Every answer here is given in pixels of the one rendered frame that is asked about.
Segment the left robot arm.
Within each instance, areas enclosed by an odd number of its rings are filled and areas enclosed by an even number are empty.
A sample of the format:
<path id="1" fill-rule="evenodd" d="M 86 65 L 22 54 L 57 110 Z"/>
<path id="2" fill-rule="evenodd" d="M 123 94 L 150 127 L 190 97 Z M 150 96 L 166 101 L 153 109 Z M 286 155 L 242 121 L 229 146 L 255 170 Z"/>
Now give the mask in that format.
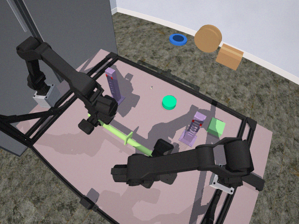
<path id="1" fill-rule="evenodd" d="M 46 96 L 50 86 L 44 82 L 46 77 L 39 68 L 39 61 L 43 60 L 50 68 L 59 74 L 75 96 L 84 102 L 89 110 L 96 110 L 95 118 L 108 125 L 116 115 L 118 103 L 102 95 L 101 85 L 83 72 L 76 71 L 63 60 L 42 38 L 30 36 L 16 47 L 19 57 L 26 61 L 29 75 L 27 85 L 37 91 L 37 95 Z M 94 89 L 97 88 L 96 91 Z M 108 100 L 109 99 L 109 100 Z"/>

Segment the green block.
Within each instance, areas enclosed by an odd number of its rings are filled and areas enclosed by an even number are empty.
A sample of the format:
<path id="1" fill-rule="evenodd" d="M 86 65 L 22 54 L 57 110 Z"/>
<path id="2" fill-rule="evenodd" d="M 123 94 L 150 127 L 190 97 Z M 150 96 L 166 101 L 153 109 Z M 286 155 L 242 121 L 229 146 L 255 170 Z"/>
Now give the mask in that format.
<path id="1" fill-rule="evenodd" d="M 223 133 L 224 127 L 225 127 L 224 122 L 222 122 L 218 119 L 212 118 L 208 125 L 207 132 L 209 132 L 217 137 L 220 137 Z"/>

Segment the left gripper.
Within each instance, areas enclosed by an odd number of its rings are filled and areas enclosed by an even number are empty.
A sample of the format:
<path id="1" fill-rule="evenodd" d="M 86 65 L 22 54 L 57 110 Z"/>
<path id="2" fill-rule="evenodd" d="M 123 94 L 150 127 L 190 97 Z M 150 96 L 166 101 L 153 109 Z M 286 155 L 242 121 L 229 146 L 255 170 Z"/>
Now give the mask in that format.
<path id="1" fill-rule="evenodd" d="M 110 97 L 109 95 L 105 95 L 104 97 L 107 97 L 111 100 L 116 101 L 114 98 Z M 86 106 L 85 106 L 86 108 Z M 87 108 L 86 108 L 87 109 Z M 88 110 L 88 113 L 90 114 L 89 118 L 87 120 L 83 119 L 79 124 L 78 127 L 82 131 L 84 131 L 86 134 L 90 135 L 92 131 L 94 130 L 94 127 L 97 127 L 98 125 L 101 126 L 100 122 L 95 118 L 96 110 Z"/>

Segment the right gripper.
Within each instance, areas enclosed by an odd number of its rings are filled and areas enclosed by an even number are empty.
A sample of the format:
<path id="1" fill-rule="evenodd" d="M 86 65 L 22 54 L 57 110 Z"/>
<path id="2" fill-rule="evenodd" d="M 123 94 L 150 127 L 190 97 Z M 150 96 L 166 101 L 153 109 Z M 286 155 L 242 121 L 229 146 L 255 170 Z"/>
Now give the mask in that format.
<path id="1" fill-rule="evenodd" d="M 149 156 L 149 157 L 157 157 L 157 156 L 171 154 L 173 148 L 174 148 L 174 146 L 172 144 L 166 142 L 163 139 L 158 139 L 154 146 L 154 150 L 151 154 L 152 156 Z M 144 186 L 145 188 L 151 188 L 153 183 L 154 183 L 154 181 L 150 182 L 148 184 L 141 184 L 141 185 Z"/>

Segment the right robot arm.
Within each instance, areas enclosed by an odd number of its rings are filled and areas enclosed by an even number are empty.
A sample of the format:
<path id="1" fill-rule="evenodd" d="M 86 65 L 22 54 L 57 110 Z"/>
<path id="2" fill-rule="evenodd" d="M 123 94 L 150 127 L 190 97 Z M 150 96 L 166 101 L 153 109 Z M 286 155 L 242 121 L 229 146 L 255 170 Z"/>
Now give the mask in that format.
<path id="1" fill-rule="evenodd" d="M 227 164 L 222 167 L 215 165 L 213 148 L 217 145 L 224 145 Z M 215 144 L 202 144 L 195 149 L 158 157 L 132 154 L 127 164 L 111 168 L 111 174 L 114 182 L 125 182 L 129 186 L 152 181 L 171 185 L 177 173 L 194 170 L 213 172 L 218 175 L 217 182 L 228 188 L 242 186 L 242 177 L 254 171 L 248 141 L 242 141 L 240 137 L 224 137 Z"/>

